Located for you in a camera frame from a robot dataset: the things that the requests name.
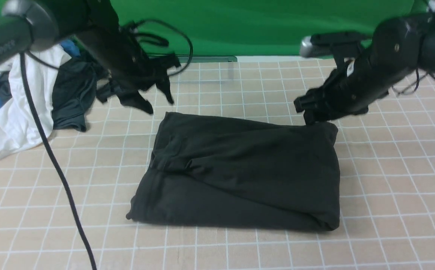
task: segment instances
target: white label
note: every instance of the white label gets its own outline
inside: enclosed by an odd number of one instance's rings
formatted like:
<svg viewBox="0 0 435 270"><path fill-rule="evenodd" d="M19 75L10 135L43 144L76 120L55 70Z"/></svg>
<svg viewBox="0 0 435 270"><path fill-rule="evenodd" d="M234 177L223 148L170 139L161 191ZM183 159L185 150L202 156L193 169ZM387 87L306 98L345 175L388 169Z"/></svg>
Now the white label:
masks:
<svg viewBox="0 0 435 270"><path fill-rule="evenodd" d="M352 61L352 62L347 66L347 77L349 77L353 72L354 72L354 61Z"/></svg>

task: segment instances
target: folded clothing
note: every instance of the folded clothing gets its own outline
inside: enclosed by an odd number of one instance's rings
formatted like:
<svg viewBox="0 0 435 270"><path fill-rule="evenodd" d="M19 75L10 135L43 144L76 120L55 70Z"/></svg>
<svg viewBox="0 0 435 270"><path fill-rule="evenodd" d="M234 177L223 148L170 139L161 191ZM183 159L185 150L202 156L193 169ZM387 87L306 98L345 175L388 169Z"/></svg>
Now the folded clothing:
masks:
<svg viewBox="0 0 435 270"><path fill-rule="evenodd" d="M282 126L168 112L126 216L148 224L332 231L331 123Z"/></svg>

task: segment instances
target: grid mat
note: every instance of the grid mat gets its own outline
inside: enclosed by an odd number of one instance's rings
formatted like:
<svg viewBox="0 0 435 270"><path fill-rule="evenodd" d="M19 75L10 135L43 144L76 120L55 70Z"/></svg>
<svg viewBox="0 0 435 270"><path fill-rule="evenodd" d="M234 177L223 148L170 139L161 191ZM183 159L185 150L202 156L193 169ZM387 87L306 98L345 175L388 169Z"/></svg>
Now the grid mat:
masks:
<svg viewBox="0 0 435 270"><path fill-rule="evenodd" d="M155 115L96 102L86 133L51 146L101 270L435 270L435 82L344 118L341 226L326 234L156 227L125 219L166 111L303 125L292 101L323 83L331 60L202 63L175 78ZM414 80L408 78L399 87ZM60 180L43 147L0 161L0 270L87 270Z"/></svg>

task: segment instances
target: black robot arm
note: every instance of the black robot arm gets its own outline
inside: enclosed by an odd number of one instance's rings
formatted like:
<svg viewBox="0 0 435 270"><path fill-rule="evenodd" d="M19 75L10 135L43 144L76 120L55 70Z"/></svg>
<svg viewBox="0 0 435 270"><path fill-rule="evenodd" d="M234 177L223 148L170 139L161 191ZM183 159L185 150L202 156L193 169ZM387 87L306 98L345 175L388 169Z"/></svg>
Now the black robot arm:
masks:
<svg viewBox="0 0 435 270"><path fill-rule="evenodd" d="M368 105L416 70L435 74L435 12L382 22L363 48L364 35L319 34L303 41L301 55L333 54L337 63L321 87L294 101L307 125L368 112Z"/></svg>
<svg viewBox="0 0 435 270"><path fill-rule="evenodd" d="M185 34L159 20L120 25L110 0L8 0L2 15L0 64L23 52L39 60L32 51L47 50L74 35L111 76L108 87L97 92L97 99L106 102L115 95L123 106L149 114L153 113L152 106L139 90L147 91L156 85L173 104L169 76L185 70L192 59L192 43ZM166 39L155 34L140 33L138 27L146 22L162 24L186 38L190 57L179 71L167 73L168 69L181 65L174 53L151 58L142 49L137 40L140 36L146 37L148 43L169 45Z"/></svg>

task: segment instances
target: green backdrop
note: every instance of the green backdrop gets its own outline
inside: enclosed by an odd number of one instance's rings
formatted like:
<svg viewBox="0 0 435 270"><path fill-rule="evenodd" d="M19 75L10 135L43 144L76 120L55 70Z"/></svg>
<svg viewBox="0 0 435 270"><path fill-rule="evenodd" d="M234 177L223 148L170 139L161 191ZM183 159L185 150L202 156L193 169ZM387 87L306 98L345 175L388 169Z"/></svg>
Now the green backdrop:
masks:
<svg viewBox="0 0 435 270"><path fill-rule="evenodd" d="M0 9L4 0L0 0ZM382 20L424 11L422 0L111 0L121 23L155 18L188 34L195 55L296 55L304 36L372 33ZM187 54L184 39L147 26Z"/></svg>

